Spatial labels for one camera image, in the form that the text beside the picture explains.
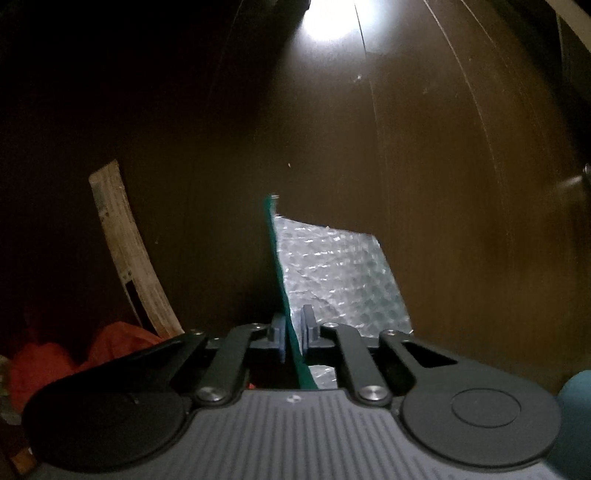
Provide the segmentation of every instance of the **blue object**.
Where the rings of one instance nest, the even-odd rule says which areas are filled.
[[[571,480],[591,479],[591,370],[571,378],[560,393],[562,427],[548,462]]]

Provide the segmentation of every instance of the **orange cloth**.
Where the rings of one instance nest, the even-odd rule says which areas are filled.
[[[162,341],[160,337],[140,327],[115,322],[101,330],[90,347],[88,360],[80,366],[56,343],[28,343],[11,362],[9,390],[12,406],[22,413],[29,399],[51,382]]]

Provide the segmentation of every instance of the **metal screw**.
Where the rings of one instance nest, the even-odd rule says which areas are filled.
[[[202,387],[197,390],[199,400],[203,401],[220,401],[226,397],[226,392],[221,388],[216,387]]]
[[[359,396],[364,400],[379,401],[388,396],[388,390],[379,385],[368,385],[359,390]]]

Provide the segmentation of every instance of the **bubble wrap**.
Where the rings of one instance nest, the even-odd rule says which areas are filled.
[[[412,333],[402,295],[373,235],[272,218],[300,349],[305,304],[312,305],[318,323],[346,323],[364,336],[376,337],[384,329]],[[336,388],[333,368],[316,365],[310,372],[320,388]]]

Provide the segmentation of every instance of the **wooden stick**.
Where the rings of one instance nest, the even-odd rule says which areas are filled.
[[[162,338],[184,333],[150,263],[135,224],[116,160],[89,177],[107,245],[125,294],[140,324]]]

